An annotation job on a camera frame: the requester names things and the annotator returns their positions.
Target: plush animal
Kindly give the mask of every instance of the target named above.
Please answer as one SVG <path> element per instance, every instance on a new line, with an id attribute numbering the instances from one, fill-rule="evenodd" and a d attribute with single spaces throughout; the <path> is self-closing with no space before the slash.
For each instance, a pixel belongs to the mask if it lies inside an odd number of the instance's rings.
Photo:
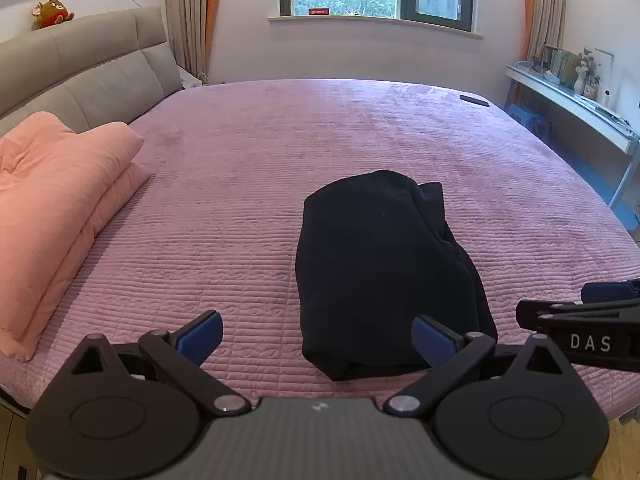
<path id="1" fill-rule="evenodd" d="M 36 17 L 33 28 L 49 27 L 57 23 L 68 22 L 75 16 L 73 12 L 68 12 L 60 0 L 49 0 L 46 3 L 38 2 L 33 6 L 31 13 Z"/>

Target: gray headboard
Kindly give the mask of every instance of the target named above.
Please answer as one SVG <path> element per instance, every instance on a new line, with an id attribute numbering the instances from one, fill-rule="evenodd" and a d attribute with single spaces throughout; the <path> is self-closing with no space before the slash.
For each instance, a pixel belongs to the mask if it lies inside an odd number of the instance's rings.
<path id="1" fill-rule="evenodd" d="M 129 123 L 181 88 L 159 7 L 85 16 L 0 43 L 0 137 L 37 111 Z"/>

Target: white vase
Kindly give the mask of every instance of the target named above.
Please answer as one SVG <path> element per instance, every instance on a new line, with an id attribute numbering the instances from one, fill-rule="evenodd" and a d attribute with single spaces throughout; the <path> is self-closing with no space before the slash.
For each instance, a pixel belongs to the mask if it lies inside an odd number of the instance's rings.
<path id="1" fill-rule="evenodd" d="M 578 74 L 578 80 L 575 82 L 575 85 L 574 85 L 574 91 L 578 95 L 582 95 L 584 92 L 585 79 L 586 79 L 585 73 Z"/>

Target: quilted bedspread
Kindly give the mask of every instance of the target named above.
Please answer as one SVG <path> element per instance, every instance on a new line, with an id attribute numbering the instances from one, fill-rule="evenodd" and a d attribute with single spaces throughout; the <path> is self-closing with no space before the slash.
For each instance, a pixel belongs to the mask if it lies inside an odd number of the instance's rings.
<path id="1" fill-rule="evenodd" d="M 443 184 L 500 342 L 526 339 L 522 298 L 578 300 L 584 282 L 640 276 L 640 249 L 588 184 L 500 108 L 458 95 L 288 80 L 161 102 L 132 124 L 151 178 L 97 237 L 34 358 L 0 358 L 2 386 L 33 404 L 86 334 L 130 342 L 215 308 L 225 335 L 203 368 L 242 394 L 385 398 L 416 375 L 332 383 L 304 360 L 294 275 L 305 197 L 380 169 Z M 640 375 L 577 368 L 610 418 L 640 403 Z"/>

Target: white desk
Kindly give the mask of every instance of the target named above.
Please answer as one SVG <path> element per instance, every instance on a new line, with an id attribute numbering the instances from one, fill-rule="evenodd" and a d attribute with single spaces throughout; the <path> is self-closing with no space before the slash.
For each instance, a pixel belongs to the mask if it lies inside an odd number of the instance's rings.
<path id="1" fill-rule="evenodd" d="M 507 67 L 507 76 L 511 79 L 511 89 L 509 90 L 505 109 L 513 101 L 516 83 L 523 84 L 578 117 L 612 142 L 619 150 L 631 156 L 631 161 L 626 168 L 625 174 L 622 176 L 618 188 L 609 202 L 609 207 L 613 208 L 622 197 L 626 184 L 633 176 L 638 164 L 640 164 L 638 134 L 630 128 L 615 123 L 600 113 L 595 106 L 576 96 L 572 90 L 547 81 L 533 70 L 519 65 L 509 65 Z"/>

